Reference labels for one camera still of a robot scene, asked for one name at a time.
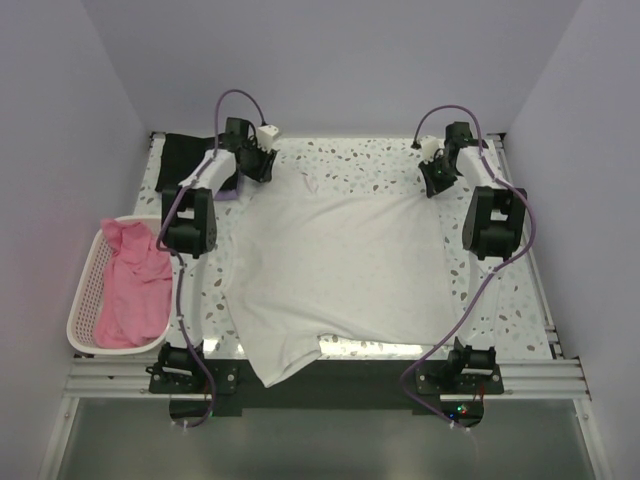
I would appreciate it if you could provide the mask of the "white t shirt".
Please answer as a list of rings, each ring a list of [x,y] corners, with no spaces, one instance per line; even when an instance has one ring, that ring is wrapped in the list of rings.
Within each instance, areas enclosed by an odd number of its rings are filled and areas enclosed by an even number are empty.
[[[263,191],[231,243],[224,296],[266,387],[317,360],[323,336],[432,345],[455,323],[438,211],[422,196]]]

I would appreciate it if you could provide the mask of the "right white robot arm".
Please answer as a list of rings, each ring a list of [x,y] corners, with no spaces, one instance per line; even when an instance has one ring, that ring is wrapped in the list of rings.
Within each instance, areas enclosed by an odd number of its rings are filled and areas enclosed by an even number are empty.
[[[427,360],[416,376],[419,386],[438,394],[491,394],[504,391],[495,348],[495,321],[502,275],[499,269],[520,248],[526,191],[515,194],[480,155],[489,151],[472,136],[467,122],[446,126],[443,146],[434,139],[420,141],[419,169],[432,198],[464,179],[472,193],[462,226],[461,241],[469,254],[470,279],[465,321],[456,331],[444,361]]]

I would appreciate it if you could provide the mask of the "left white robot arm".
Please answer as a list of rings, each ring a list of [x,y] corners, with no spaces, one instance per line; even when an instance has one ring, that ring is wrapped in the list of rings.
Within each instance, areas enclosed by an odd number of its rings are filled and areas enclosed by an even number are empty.
[[[152,375],[185,392],[207,380],[200,300],[204,269],[217,243],[214,199],[239,196],[240,181],[272,179],[279,130],[229,117],[211,138],[166,134],[156,191],[161,194],[159,245],[170,254],[172,291],[168,333]]]

